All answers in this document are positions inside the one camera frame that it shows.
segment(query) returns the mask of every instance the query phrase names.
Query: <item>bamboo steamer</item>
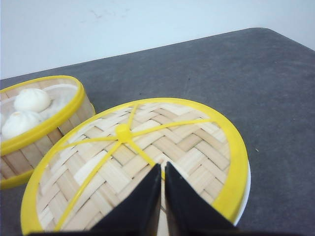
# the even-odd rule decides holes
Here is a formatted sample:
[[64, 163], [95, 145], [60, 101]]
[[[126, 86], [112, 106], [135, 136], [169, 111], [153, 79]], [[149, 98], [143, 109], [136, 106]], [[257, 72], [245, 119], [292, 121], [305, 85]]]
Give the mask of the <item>bamboo steamer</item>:
[[[54, 145], [27, 185], [22, 231], [88, 230], [155, 163], [165, 178], [167, 161], [226, 219], [237, 220], [248, 179], [247, 152], [237, 129], [203, 104], [152, 98], [106, 110]], [[163, 184], [160, 235], [167, 233]]]
[[0, 91], [1, 113], [4, 104], [13, 103], [23, 89], [74, 89], [74, 96], [59, 112], [29, 131], [1, 142], [1, 189], [15, 187], [28, 181], [34, 168], [47, 151], [67, 132], [95, 115], [83, 85], [71, 76], [48, 76], [29, 80]]

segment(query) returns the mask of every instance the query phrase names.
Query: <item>yellow plastic rim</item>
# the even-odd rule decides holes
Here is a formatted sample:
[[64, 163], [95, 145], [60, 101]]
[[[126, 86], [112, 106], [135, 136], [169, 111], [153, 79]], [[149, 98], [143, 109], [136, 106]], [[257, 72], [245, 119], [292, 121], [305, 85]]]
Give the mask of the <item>yellow plastic rim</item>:
[[[34, 82], [52, 80], [52, 79], [69, 79], [69, 80], [74, 81], [77, 85], [76, 94], [64, 108], [62, 108], [58, 113], [54, 114], [49, 119], [45, 120], [38, 126], [34, 127], [33, 129], [19, 136], [16, 136], [12, 139], [1, 142], [1, 148], [0, 148], [1, 156], [17, 151], [27, 145], [34, 143], [35, 141], [39, 140], [43, 136], [49, 134], [51, 131], [53, 131], [58, 126], [63, 124], [66, 120], [68, 120], [82, 105], [84, 96], [85, 96], [83, 85], [76, 78], [72, 76], [67, 76], [67, 75], [47, 76], [47, 77], [41, 77], [41, 78], [37, 78], [33, 80], [28, 80], [28, 81], [4, 88], [0, 90], [0, 93], [4, 93], [6, 91], [9, 91], [11, 89], [15, 89], [24, 85], [29, 85]], [[21, 175], [2, 180], [1, 185], [0, 185], [1, 189], [12, 188], [20, 184], [26, 183], [29, 180], [30, 176], [32, 175], [32, 172], [33, 170], [30, 170]]]
[[21, 208], [21, 224], [23, 234], [26, 235], [31, 232], [43, 231], [36, 210], [36, 195], [38, 191], [38, 185], [47, 164], [54, 157], [54, 154], [60, 150], [68, 138], [70, 138], [88, 123], [111, 112], [135, 104], [141, 105], [144, 103], [153, 102], [168, 102], [193, 107], [210, 116], [211, 119], [213, 119], [214, 122], [216, 122], [224, 131], [230, 147], [230, 169], [221, 192], [211, 205], [230, 222], [235, 221], [242, 203], [248, 177], [247, 151], [240, 133], [226, 117], [216, 110], [201, 103], [179, 98], [149, 98], [128, 102], [97, 114], [96, 116], [86, 120], [67, 133], [48, 151], [48, 153], [38, 164], [37, 168], [34, 170], [34, 173], [30, 178], [23, 196]]

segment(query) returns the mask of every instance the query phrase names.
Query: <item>yellow plastic spokes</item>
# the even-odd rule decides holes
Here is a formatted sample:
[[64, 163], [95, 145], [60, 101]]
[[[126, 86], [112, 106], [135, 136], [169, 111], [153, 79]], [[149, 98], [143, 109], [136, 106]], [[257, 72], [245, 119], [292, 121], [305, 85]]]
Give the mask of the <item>yellow plastic spokes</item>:
[[194, 119], [194, 120], [183, 120], [183, 121], [178, 121], [178, 122], [172, 122], [172, 123], [162, 124], [162, 125], [159, 125], [156, 127], [152, 127], [149, 129], [145, 129], [145, 130], [141, 130], [141, 131], [132, 133], [132, 136], [136, 137], [136, 136], [148, 134], [151, 132], [155, 132], [155, 131], [158, 131], [161, 129], [173, 127], [173, 126], [180, 126], [180, 125], [186, 125], [186, 124], [198, 124], [198, 123], [206, 123], [206, 122], [213, 122], [213, 120], [212, 119]]
[[98, 172], [98, 170], [103, 166], [103, 164], [108, 160], [108, 158], [119, 148], [119, 146], [122, 143], [117, 142], [109, 151], [104, 155], [104, 157], [99, 161], [99, 163], [93, 168], [93, 170], [89, 173], [89, 175], [86, 177], [86, 179], [83, 181], [82, 185], [78, 189], [78, 191], [75, 193], [74, 197], [71, 199], [70, 203], [66, 207], [65, 211], [61, 215], [58, 223], [56, 224], [54, 231], [59, 231], [61, 227], [63, 226], [66, 218], [70, 214], [71, 210], [73, 209], [74, 205], [78, 201], [79, 197], [82, 195], [84, 189], [88, 186], [92, 178], [95, 176], [95, 174]]
[[[132, 125], [133, 117], [135, 115], [135, 112], [137, 110], [139, 104], [135, 104], [130, 116], [128, 118], [128, 122], [126, 124], [126, 127], [130, 131], [130, 127]], [[153, 128], [141, 130], [138, 132], [134, 132], [130, 138], [125, 140], [127, 144], [129, 144], [150, 166], [154, 166], [156, 163], [155, 161], [145, 153], [133, 140], [133, 137], [137, 137], [140, 135], [148, 134], [151, 132], [155, 132], [161, 129], [169, 128], [169, 127], [174, 127], [174, 126], [181, 126], [181, 125], [187, 125], [187, 124], [197, 124], [197, 123], [206, 123], [206, 122], [213, 122], [212, 119], [195, 119], [195, 120], [183, 120], [183, 121], [178, 121], [178, 122], [171, 122], [168, 124], [162, 124]], [[70, 203], [68, 204], [67, 208], [63, 212], [62, 216], [60, 217], [58, 223], [56, 224], [54, 231], [59, 231], [61, 227], [63, 226], [64, 222], [66, 221], [66, 218], [69, 216], [71, 210], [73, 209], [74, 205], [78, 201], [79, 197], [82, 195], [84, 189], [87, 187], [87, 185], [90, 183], [92, 178], [95, 176], [95, 174], [98, 172], [98, 170], [102, 167], [102, 165], [108, 160], [108, 158], [118, 149], [118, 147], [122, 144], [120, 142], [120, 139], [118, 136], [109, 136], [109, 137], [98, 137], [98, 138], [91, 138], [91, 139], [84, 139], [81, 141], [73, 142], [68, 145], [64, 145], [57, 149], [57, 151], [63, 150], [65, 148], [73, 147], [75, 145], [79, 144], [84, 144], [84, 143], [90, 143], [90, 142], [101, 142], [101, 141], [116, 141], [119, 140], [109, 151], [108, 153], [99, 161], [99, 163], [93, 168], [93, 170], [89, 173], [89, 175], [86, 177], [82, 185], [80, 186], [79, 190], [76, 192], [74, 197], [71, 199]], [[165, 179], [165, 171], [162, 171], [162, 178]]]
[[129, 116], [129, 119], [128, 119], [128, 123], [127, 123], [129, 129], [131, 127], [131, 124], [132, 124], [132, 121], [133, 121], [133, 117], [134, 117], [134, 114], [136, 113], [138, 105], [139, 105], [138, 103], [134, 104], [133, 109], [132, 109], [132, 111], [130, 113], [130, 116]]
[[109, 136], [109, 137], [99, 137], [99, 138], [91, 138], [91, 139], [84, 139], [81, 141], [73, 142], [71, 144], [67, 144], [64, 146], [61, 146], [60, 148], [57, 149], [57, 151], [73, 147], [79, 144], [85, 144], [85, 143], [91, 143], [91, 142], [101, 142], [101, 141], [116, 141], [118, 138], [116, 136]]
[[[154, 166], [156, 162], [145, 153], [144, 150], [142, 150], [134, 141], [130, 140], [128, 144], [150, 165]], [[162, 179], [165, 179], [165, 172], [162, 171]]]

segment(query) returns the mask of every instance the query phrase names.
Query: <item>white bun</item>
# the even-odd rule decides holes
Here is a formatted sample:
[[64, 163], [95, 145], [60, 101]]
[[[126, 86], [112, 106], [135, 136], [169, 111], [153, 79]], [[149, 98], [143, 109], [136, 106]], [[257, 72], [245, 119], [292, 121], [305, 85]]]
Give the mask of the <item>white bun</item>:
[[1, 129], [5, 139], [25, 133], [41, 123], [41, 116], [36, 112], [19, 111], [12, 113]]
[[16, 96], [14, 108], [17, 111], [41, 112], [49, 107], [51, 99], [47, 92], [38, 88], [26, 88]]

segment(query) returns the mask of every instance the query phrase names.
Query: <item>gray tabletop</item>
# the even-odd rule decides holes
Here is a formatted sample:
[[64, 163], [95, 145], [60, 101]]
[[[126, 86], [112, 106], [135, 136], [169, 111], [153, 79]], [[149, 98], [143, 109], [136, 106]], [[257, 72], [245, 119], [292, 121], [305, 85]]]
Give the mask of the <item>gray tabletop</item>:
[[[239, 227], [314, 234], [311, 49], [269, 29], [245, 29], [18, 76], [1, 87], [60, 74], [83, 83], [96, 112], [150, 97], [185, 98], [218, 110], [240, 131], [252, 169]], [[2, 235], [20, 232], [24, 189], [1, 191]]]

